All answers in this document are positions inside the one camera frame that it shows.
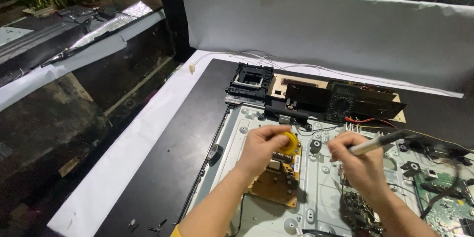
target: yellow sleeve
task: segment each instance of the yellow sleeve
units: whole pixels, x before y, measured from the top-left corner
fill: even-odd
[[[181,234],[179,233],[178,231],[178,225],[175,226],[175,229],[173,230],[173,232],[171,233],[171,236],[170,237],[181,237]]]

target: yellow solder spool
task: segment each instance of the yellow solder spool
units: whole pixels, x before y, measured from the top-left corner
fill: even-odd
[[[292,132],[282,132],[281,134],[288,136],[290,140],[287,145],[280,147],[277,152],[291,155],[298,148],[298,138]]]

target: green circuit board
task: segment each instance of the green circuit board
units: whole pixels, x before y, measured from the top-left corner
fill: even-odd
[[[437,179],[427,181],[425,179],[427,171],[424,170],[422,173],[413,176],[419,197],[426,200],[426,202],[420,201],[423,210],[428,206],[427,202],[430,199],[438,195],[439,191],[449,188],[454,180],[454,176],[448,173],[436,173]],[[463,187],[463,180],[460,181],[460,184],[459,190],[457,190],[458,194],[455,197],[442,198],[433,205],[430,213],[426,216],[426,223],[442,237],[468,236],[463,232],[463,228],[452,231],[450,229],[459,227],[461,225],[460,219],[474,219],[472,198],[467,188]]]

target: hand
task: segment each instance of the hand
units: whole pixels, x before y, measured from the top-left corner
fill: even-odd
[[[289,141],[287,136],[278,134],[290,131],[291,128],[290,125],[266,125],[249,131],[235,168],[248,174],[252,179],[262,174],[273,152]]]
[[[370,201],[374,195],[389,190],[383,174],[383,149],[378,148],[355,156],[346,147],[367,141],[367,138],[358,133],[346,131],[329,141],[328,147],[332,160],[341,160],[344,163],[344,173],[350,185],[358,190],[364,199]]]

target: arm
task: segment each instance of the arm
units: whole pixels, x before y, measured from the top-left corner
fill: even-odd
[[[328,143],[332,161],[341,160],[344,172],[354,187],[373,210],[392,237],[438,237],[439,235],[421,220],[385,182],[383,149],[379,148],[359,157],[347,150],[349,145],[367,142],[367,138],[344,132]]]
[[[181,236],[225,236],[242,194],[265,171],[273,151],[288,142],[287,136],[277,134],[290,129],[288,125],[267,125],[251,130],[236,166],[178,226]]]

